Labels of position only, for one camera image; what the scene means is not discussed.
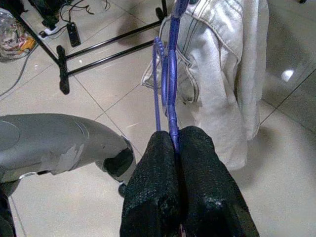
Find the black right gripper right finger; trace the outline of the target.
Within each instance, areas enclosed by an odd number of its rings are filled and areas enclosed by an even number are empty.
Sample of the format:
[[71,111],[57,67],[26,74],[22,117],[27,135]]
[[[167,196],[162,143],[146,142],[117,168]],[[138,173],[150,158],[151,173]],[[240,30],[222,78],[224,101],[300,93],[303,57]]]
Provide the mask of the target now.
[[179,131],[180,158],[187,187],[184,223],[189,237],[257,237],[242,193],[202,129]]

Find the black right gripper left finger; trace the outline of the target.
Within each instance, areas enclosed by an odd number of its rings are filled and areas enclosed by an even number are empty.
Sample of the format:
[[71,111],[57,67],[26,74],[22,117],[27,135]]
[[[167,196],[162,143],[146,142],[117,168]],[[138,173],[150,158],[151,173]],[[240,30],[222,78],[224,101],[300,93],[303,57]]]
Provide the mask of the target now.
[[173,237],[180,226],[174,148],[166,131],[155,132],[128,182],[122,237]]

